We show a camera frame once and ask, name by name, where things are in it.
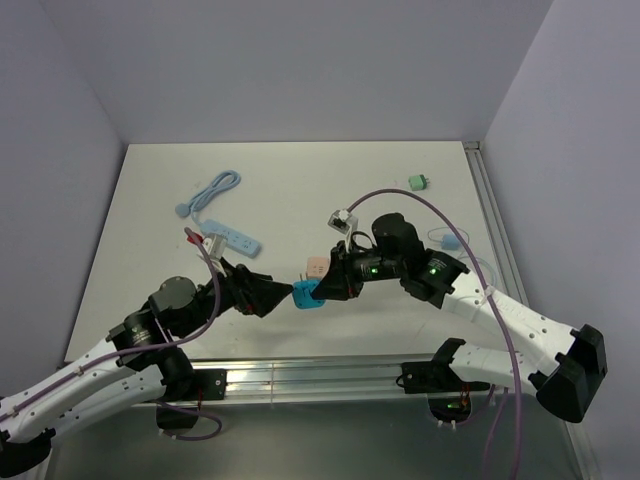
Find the pink cube socket adapter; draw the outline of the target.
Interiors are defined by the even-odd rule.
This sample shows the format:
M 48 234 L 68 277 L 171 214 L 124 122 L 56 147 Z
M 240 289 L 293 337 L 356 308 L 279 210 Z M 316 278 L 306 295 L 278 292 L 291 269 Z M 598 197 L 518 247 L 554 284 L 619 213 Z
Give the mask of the pink cube socket adapter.
M 306 268 L 300 275 L 301 280 L 322 280 L 328 272 L 330 259 L 327 257 L 312 256 L 307 259 Z

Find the blue plug adapter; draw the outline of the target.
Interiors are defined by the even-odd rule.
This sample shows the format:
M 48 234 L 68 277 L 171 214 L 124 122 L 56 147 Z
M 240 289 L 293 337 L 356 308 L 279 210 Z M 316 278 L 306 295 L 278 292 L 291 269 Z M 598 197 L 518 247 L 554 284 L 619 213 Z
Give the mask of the blue plug adapter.
M 312 293 L 319 283 L 318 279 L 299 280 L 293 283 L 292 298 L 298 309 L 315 309 L 325 304 L 325 300 L 316 300 L 312 297 Z

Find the green plug adapter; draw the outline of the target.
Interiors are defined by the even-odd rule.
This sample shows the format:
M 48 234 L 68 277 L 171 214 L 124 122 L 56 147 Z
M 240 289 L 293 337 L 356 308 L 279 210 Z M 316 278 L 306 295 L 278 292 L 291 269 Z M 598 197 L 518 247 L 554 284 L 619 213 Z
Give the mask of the green plug adapter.
M 408 177 L 409 189 L 413 192 L 423 191 L 429 187 L 430 179 L 423 174 L 411 175 Z

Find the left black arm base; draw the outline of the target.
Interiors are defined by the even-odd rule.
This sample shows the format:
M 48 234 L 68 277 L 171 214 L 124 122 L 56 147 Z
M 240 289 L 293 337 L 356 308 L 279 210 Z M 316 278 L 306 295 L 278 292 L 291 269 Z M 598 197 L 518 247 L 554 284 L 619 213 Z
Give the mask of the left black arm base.
M 225 369 L 197 369 L 187 380 L 179 380 L 167 387 L 162 398 L 165 403 L 191 402 L 193 407 L 186 410 L 200 411 L 205 401 L 221 401 L 225 397 L 227 371 Z M 175 410 L 157 406 L 156 424 L 163 432 L 185 435 L 197 423 L 194 414 L 180 413 Z

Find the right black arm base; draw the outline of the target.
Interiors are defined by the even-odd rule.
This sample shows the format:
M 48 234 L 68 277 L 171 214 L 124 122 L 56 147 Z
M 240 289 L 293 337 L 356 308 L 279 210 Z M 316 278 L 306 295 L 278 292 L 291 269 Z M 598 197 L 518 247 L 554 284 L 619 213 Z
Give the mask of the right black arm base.
M 407 395 L 424 394 L 429 411 L 439 422 L 458 424 L 488 406 L 495 387 L 461 380 L 448 367 L 433 361 L 404 362 L 396 385 Z

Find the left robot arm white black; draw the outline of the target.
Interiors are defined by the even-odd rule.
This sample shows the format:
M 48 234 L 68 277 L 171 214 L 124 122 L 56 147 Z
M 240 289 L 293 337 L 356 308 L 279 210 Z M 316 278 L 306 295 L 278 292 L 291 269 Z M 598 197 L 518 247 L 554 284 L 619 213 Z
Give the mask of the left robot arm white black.
M 222 263 L 204 285 L 165 280 L 142 307 L 76 361 L 1 400 L 1 476 L 44 462 L 55 441 L 141 402 L 175 402 L 195 375 L 182 345 L 234 309 L 263 318 L 293 291 L 290 284 Z

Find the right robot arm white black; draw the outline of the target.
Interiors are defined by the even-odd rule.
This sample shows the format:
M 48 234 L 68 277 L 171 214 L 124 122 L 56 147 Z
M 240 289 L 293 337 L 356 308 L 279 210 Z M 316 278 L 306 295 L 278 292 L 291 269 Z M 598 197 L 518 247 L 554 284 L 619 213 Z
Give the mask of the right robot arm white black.
M 463 262 L 425 247 L 400 213 L 373 222 L 374 242 L 364 250 L 352 244 L 358 225 L 352 213 L 337 210 L 328 224 L 345 237 L 332 248 L 314 299 L 348 301 L 367 283 L 396 280 L 411 297 L 505 341 L 505 350 L 498 351 L 463 339 L 446 340 L 429 363 L 429 375 L 439 388 L 512 382 L 555 417 L 571 423 L 584 419 L 608 371 L 598 329 L 556 322 L 484 285 Z

